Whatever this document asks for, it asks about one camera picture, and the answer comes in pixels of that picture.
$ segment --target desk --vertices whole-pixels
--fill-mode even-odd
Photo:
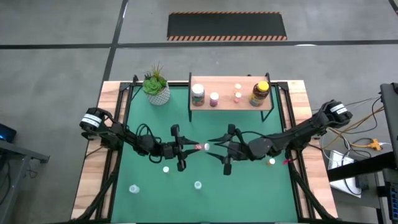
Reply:
[[[289,80],[281,82],[287,82],[288,84],[295,122],[299,124],[305,119],[311,117],[312,112],[308,102],[307,93],[305,91],[304,82],[301,80],[294,80],[294,81]],[[105,82],[99,98],[98,107],[108,110],[110,112],[114,112],[120,85],[121,82]],[[127,93],[123,94],[121,100],[122,102],[120,110],[121,113],[119,117],[120,121],[122,121],[124,118],[124,108],[126,105],[126,99],[127,99]],[[281,102],[283,107],[286,109],[287,103],[284,96],[281,97]],[[290,126],[289,113],[287,112],[287,110],[284,110],[284,114],[285,114],[284,117],[285,117],[286,127],[289,128]],[[90,153],[91,151],[97,149],[99,143],[100,143],[99,141],[90,142],[86,153]],[[75,204],[73,206],[72,218],[76,218],[80,214],[82,214],[86,209],[86,207],[94,199],[95,195],[98,193],[103,178],[106,154],[107,150],[102,149],[92,154],[89,158],[85,160],[81,173],[80,183],[78,186],[78,191],[76,194]],[[323,165],[321,152],[309,147],[303,151],[303,160],[305,163],[305,170],[308,177],[308,183],[312,192],[320,201],[320,203],[326,208],[326,210],[333,216],[337,217],[337,212],[333,201],[333,196],[331,194],[329,181],[326,174],[326,169],[324,168],[325,166]],[[300,190],[299,194],[302,205],[303,217],[308,217],[306,199]],[[103,214],[101,215],[102,217],[106,217],[110,203],[109,201],[110,195],[111,195],[111,189],[106,194],[104,200]]]

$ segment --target white cap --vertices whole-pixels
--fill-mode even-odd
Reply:
[[[170,171],[169,167],[163,167],[163,172],[168,173]]]
[[[192,86],[192,93],[194,95],[201,95],[205,91],[205,87],[201,84],[194,84]]]
[[[200,182],[200,181],[196,181],[196,182],[194,183],[194,187],[195,187],[195,189],[197,189],[197,190],[201,189],[201,182]]]
[[[130,191],[131,193],[133,193],[133,194],[138,194],[138,192],[139,192],[139,187],[138,187],[137,185],[133,184],[133,185],[131,185],[131,186],[129,187],[129,191]]]
[[[216,93],[216,92],[211,93],[211,94],[210,94],[210,99],[212,99],[212,100],[218,100],[218,93]]]
[[[205,144],[205,151],[208,151],[210,149],[210,144],[206,143]]]

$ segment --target gray floor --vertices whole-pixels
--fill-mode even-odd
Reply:
[[[0,0],[0,44],[110,43],[120,6],[121,0]],[[119,42],[164,42],[172,11],[280,11],[289,40],[398,39],[398,17],[387,0],[130,0]],[[70,217],[87,144],[78,123],[96,104],[108,53],[0,50],[0,123],[18,130],[18,145],[51,155],[47,165],[32,163],[39,176],[26,178],[13,223]],[[330,99],[350,103],[376,96],[381,83],[398,82],[397,58],[398,45],[118,49],[110,80],[131,80],[134,74],[142,79],[157,62],[169,80],[185,80],[189,72],[270,72],[273,80],[305,80],[311,106],[318,108]],[[352,112],[357,121],[371,112],[371,104]],[[389,142],[384,114],[377,120],[377,129],[349,139]],[[362,129],[373,125],[368,121]],[[333,137],[328,134],[325,142]],[[344,150],[341,144],[334,148]],[[373,209],[335,200],[342,219],[376,222]]]

